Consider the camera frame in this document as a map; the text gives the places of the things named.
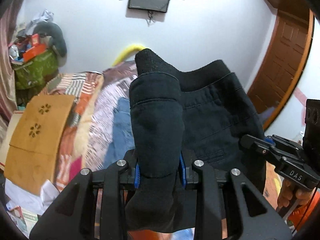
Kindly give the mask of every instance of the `yellow hose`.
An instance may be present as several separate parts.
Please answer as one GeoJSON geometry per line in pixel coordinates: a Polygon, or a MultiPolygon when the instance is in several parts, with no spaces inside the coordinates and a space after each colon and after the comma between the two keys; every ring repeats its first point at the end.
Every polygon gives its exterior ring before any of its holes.
{"type": "Polygon", "coordinates": [[[130,45],[120,53],[120,55],[113,62],[112,66],[118,65],[119,63],[125,61],[129,56],[131,56],[132,53],[141,51],[143,49],[146,49],[146,48],[141,45],[137,45],[137,44],[130,45]]]}

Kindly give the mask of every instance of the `metal screw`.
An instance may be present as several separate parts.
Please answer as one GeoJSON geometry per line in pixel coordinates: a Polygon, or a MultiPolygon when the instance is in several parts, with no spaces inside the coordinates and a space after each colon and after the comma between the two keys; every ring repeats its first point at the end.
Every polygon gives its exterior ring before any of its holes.
{"type": "Polygon", "coordinates": [[[117,161],[117,165],[118,165],[118,166],[125,166],[126,163],[127,163],[127,162],[126,162],[125,160],[119,160],[119,161],[117,161]]]}
{"type": "Polygon", "coordinates": [[[84,168],[80,171],[81,175],[88,175],[90,170],[88,168],[84,168]]]}
{"type": "Polygon", "coordinates": [[[231,173],[235,176],[239,176],[241,172],[238,169],[232,169],[231,173]]]}
{"type": "Polygon", "coordinates": [[[195,163],[195,166],[198,166],[198,167],[201,167],[204,165],[203,161],[201,160],[196,160],[194,163],[195,163]]]}

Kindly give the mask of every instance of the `green bag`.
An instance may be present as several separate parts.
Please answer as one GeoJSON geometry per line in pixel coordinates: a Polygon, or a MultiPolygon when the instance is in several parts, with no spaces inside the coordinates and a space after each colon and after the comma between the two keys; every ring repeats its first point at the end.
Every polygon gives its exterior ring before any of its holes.
{"type": "Polygon", "coordinates": [[[15,71],[16,89],[44,87],[44,77],[57,71],[58,60],[54,51],[47,49],[23,65],[13,64],[12,68],[15,71]]]}

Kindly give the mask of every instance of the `black pants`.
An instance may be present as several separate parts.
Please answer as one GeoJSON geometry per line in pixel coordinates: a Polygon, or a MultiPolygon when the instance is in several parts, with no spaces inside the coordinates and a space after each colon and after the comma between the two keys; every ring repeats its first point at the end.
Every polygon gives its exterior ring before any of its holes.
{"type": "Polygon", "coordinates": [[[236,75],[221,60],[180,72],[149,49],[135,60],[130,105],[141,184],[126,206],[129,229],[194,227],[196,192],[186,192],[177,176],[182,148],[216,169],[238,168],[263,193],[264,158],[239,146],[241,136],[263,138],[263,130],[236,75]]]}

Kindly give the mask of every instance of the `pink curtain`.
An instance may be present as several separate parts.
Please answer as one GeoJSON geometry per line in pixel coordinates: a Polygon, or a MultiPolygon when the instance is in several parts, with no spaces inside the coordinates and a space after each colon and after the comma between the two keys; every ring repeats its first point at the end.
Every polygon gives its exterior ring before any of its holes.
{"type": "Polygon", "coordinates": [[[17,109],[14,72],[11,68],[8,45],[16,27],[22,2],[23,0],[13,0],[0,19],[0,145],[11,115],[17,109]]]}

